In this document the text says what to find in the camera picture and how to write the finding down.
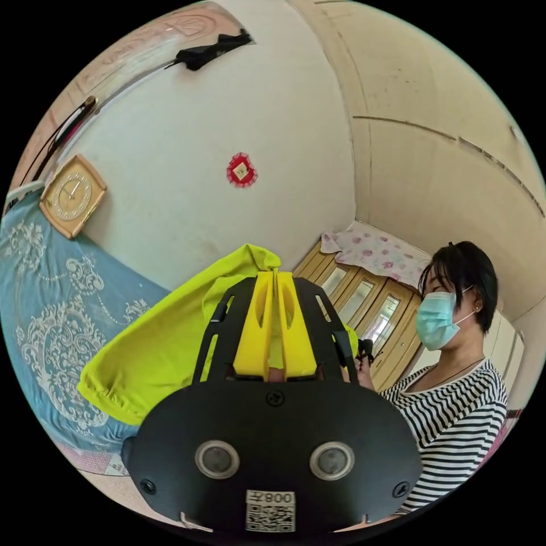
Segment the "cable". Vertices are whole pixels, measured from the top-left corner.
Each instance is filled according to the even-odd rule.
[[[38,176],[40,176],[40,174],[42,173],[42,171],[44,170],[46,164],[48,163],[48,161],[50,160],[51,156],[55,153],[55,151],[57,150],[57,148],[63,144],[66,140],[65,135],[66,136],[71,136],[71,134],[73,133],[74,129],[76,129],[77,127],[79,127],[79,125],[81,125],[81,122],[84,120],[84,118],[91,112],[92,108],[95,106],[95,104],[97,103],[97,99],[95,97],[88,97],[87,99],[85,99],[85,101],[80,105],[78,106],[78,108],[76,108],[60,125],[59,127],[51,134],[51,136],[46,140],[46,142],[44,143],[44,145],[40,148],[40,151],[36,154],[36,156],[34,157],[34,159],[32,160],[32,163],[29,165],[28,169],[27,169],[27,172],[24,174],[23,178],[21,179],[21,182],[19,183],[19,186],[22,186],[26,177],[28,176],[28,173],[30,172],[30,169],[32,168],[32,166],[34,165],[34,163],[36,162],[36,159],[38,159],[38,157],[40,157],[40,154],[44,151],[44,148],[49,144],[49,148],[47,150],[47,153],[45,155],[45,158],[43,159],[43,161],[40,163],[40,166],[38,167],[38,169],[36,170],[36,172],[34,173],[34,176],[32,177],[32,180],[31,181],[34,181],[36,180],[36,178]],[[68,123],[68,121],[72,118],[72,116],[74,116],[74,114],[78,113],[78,115],[76,116],[76,118],[74,120],[72,120],[72,122],[68,125],[68,127],[65,127],[65,125]],[[57,138],[57,136],[59,134],[62,134],[63,136],[61,138]]]

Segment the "ceiling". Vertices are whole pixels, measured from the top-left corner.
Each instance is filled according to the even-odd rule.
[[[355,2],[291,3],[315,30],[345,97],[357,219],[428,254],[449,241],[475,242],[493,261],[507,318],[532,308],[546,294],[546,220],[537,206],[546,212],[546,193],[498,97],[400,19]]]

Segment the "yellow-green cloth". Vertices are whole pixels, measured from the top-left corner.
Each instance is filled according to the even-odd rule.
[[[191,383],[205,329],[226,290],[259,271],[276,272],[280,259],[244,245],[197,274],[135,320],[84,367],[78,391],[99,410],[139,425],[164,398]],[[356,355],[358,338],[346,326]],[[210,368],[213,347],[201,380]],[[278,324],[270,366],[283,368]]]

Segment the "blue bedspread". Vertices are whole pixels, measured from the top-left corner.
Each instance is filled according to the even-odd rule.
[[[38,193],[28,195],[0,225],[0,320],[8,354],[50,436],[77,449],[119,452],[137,428],[99,411],[76,386],[100,348],[168,292],[86,237],[65,239],[38,202]]]

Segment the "wall clock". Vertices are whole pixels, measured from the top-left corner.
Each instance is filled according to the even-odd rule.
[[[40,209],[51,225],[73,239],[102,201],[107,186],[82,156],[75,155],[54,174],[40,198]]]

